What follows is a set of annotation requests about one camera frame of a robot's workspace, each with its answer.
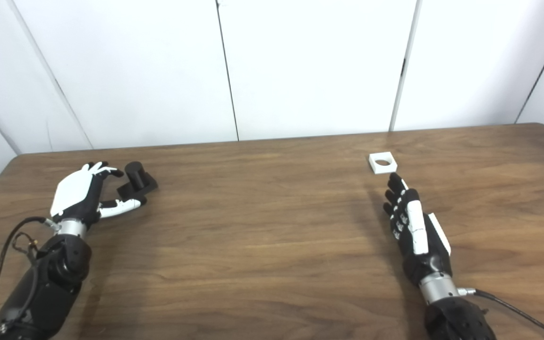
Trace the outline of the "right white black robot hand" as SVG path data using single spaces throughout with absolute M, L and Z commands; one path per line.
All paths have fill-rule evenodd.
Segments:
M 402 270 L 414 285 L 432 273 L 452 275 L 451 245 L 434 213 L 426 213 L 416 189 L 391 173 L 383 204 L 402 255 Z

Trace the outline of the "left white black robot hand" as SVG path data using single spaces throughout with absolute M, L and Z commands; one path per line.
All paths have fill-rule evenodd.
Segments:
M 110 218 L 138 209 L 147 198 L 100 200 L 104 181 L 109 176 L 123 177 L 124 173 L 109 167 L 107 161 L 86 163 L 59 182 L 52 201 L 52 221 L 77 220 L 91 226 L 102 218 Z

